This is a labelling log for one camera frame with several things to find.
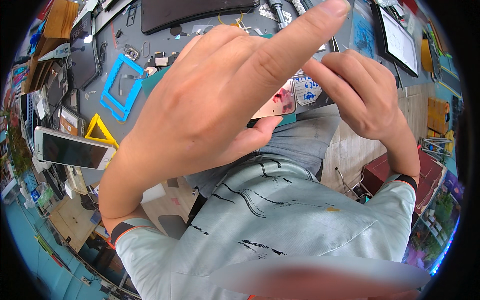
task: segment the finger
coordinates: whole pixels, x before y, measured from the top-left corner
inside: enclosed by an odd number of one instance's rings
[[[262,118],[253,128],[241,131],[221,155],[220,162],[224,165],[229,164],[267,145],[272,138],[273,130],[282,120],[281,116]]]
[[[248,36],[248,34],[235,26],[215,26],[192,47],[188,57],[184,58],[182,65],[197,66],[238,36]]]
[[[179,62],[181,61],[185,56],[187,56],[187,54],[190,52],[190,50],[193,48],[193,46],[195,46],[196,43],[198,43],[198,41],[204,36],[196,36],[194,37],[184,48],[183,50],[180,52],[179,56],[177,57],[177,59],[175,60],[175,62]]]
[[[380,84],[383,81],[385,81],[385,74],[382,71],[380,71],[380,69],[377,68],[376,66],[376,64],[380,65],[379,63],[361,55],[360,53],[352,49],[345,50],[343,53],[350,55],[354,57],[356,60],[358,60],[377,84]]]
[[[345,53],[328,53],[322,58],[322,65],[342,76],[365,103],[374,98],[377,83],[355,57]]]
[[[318,83],[337,104],[343,117],[361,118],[366,107],[360,96],[343,79],[320,62],[311,59],[302,70]]]
[[[268,39],[259,36],[236,37],[201,64],[209,70],[208,80],[229,81],[245,61],[267,41]]]
[[[246,117],[257,111],[340,29],[350,5],[328,0],[293,21],[240,67],[228,89]]]

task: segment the orange trim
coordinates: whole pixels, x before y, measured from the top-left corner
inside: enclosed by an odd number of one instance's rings
[[[406,181],[403,181],[403,180],[393,180],[393,181],[389,181],[389,182],[387,182],[385,185],[387,185],[387,184],[389,184],[389,183],[391,183],[391,182],[403,182],[403,183],[408,184],[411,188],[413,188],[413,186],[412,186],[410,183],[408,183],[408,182],[406,182]]]
[[[117,240],[115,241],[115,247],[117,246],[117,243],[118,241],[120,240],[121,237],[123,237],[125,235],[125,233],[129,232],[129,231],[132,231],[134,230],[135,228],[141,228],[141,227],[147,227],[147,228],[152,228],[152,229],[156,229],[156,228],[153,228],[151,226],[137,226],[137,227],[133,227],[133,228],[130,228],[129,230],[125,231],[124,233],[120,234],[119,237],[117,238]]]

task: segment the shirt sleeve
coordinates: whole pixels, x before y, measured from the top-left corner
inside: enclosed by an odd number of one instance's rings
[[[170,258],[177,240],[163,235],[145,219],[123,221],[117,228],[115,248],[132,283],[144,300],[162,299],[170,289]]]
[[[377,194],[365,203],[382,226],[392,260],[396,262],[400,262],[405,253],[415,208],[417,185],[409,178],[401,174],[389,177]]]

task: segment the screwdriver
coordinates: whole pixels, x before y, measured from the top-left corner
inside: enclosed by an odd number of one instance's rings
[[[282,0],[268,0],[268,5],[271,9],[275,10],[276,16],[278,17],[278,29],[282,30],[285,28],[288,23],[285,21],[285,17],[283,16],[283,3]]]

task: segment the electrical outlet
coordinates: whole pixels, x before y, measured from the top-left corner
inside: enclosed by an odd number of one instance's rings
[[[82,276],[82,282],[85,283],[88,286],[90,286],[92,284],[92,282],[90,280],[88,280],[87,278],[85,278],[85,276]]]

